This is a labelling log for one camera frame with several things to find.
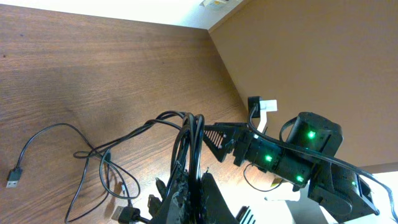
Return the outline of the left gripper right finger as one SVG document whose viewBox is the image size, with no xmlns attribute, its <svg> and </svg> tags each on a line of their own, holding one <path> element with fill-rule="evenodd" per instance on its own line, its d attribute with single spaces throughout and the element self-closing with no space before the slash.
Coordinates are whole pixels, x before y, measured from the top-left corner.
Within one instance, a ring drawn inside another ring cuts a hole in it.
<svg viewBox="0 0 398 224">
<path fill-rule="evenodd" d="M 205 172 L 201 178 L 201 214 L 206 224 L 238 224 L 229 210 L 213 175 Z"/>
</svg>

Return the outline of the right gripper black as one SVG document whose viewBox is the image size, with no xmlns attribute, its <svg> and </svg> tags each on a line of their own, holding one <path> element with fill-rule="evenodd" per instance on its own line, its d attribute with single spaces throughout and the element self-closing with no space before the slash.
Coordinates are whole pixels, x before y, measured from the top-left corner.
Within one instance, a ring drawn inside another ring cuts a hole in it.
<svg viewBox="0 0 398 224">
<path fill-rule="evenodd" d="M 215 123 L 219 128 L 205 128 L 203 140 L 218 162 L 223 162 L 233 150 L 233 164 L 249 161 L 263 171 L 274 172 L 279 165 L 282 149 L 262 137 L 254 137 L 247 123 Z"/>
</svg>

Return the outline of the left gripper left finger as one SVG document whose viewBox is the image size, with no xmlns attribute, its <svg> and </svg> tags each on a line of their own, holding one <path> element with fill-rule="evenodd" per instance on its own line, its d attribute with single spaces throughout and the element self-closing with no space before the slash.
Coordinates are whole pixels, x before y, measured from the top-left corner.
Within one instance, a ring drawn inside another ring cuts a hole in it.
<svg viewBox="0 0 398 224">
<path fill-rule="evenodd" d="M 161 200 L 149 195 L 149 213 L 153 224 L 183 224 L 189 223 L 190 192 L 188 189 L 188 174 L 176 163 L 168 182 L 167 195 Z"/>
</svg>

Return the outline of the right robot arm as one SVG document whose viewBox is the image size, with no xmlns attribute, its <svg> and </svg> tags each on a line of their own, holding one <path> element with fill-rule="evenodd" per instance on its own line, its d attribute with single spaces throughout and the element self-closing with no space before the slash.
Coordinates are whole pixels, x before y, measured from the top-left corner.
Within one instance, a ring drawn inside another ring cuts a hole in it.
<svg viewBox="0 0 398 224">
<path fill-rule="evenodd" d="M 334 157 L 343 142 L 339 124 L 301 112 L 284 126 L 291 127 L 287 139 L 274 139 L 258 134 L 251 122 L 215 123 L 205 126 L 204 141 L 220 162 L 231 153 L 237 166 L 248 161 L 294 191 L 307 187 L 309 199 L 339 223 L 379 214 L 363 180 L 370 174 Z"/>
</svg>

